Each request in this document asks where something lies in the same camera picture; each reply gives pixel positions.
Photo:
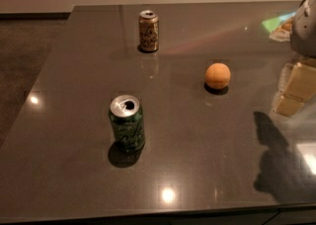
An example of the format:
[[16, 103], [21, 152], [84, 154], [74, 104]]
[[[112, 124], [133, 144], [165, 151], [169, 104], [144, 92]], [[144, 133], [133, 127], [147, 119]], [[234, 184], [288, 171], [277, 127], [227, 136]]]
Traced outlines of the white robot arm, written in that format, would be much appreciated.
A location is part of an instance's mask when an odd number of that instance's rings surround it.
[[291, 48], [305, 56], [316, 57], [316, 0], [302, 0], [293, 18]]

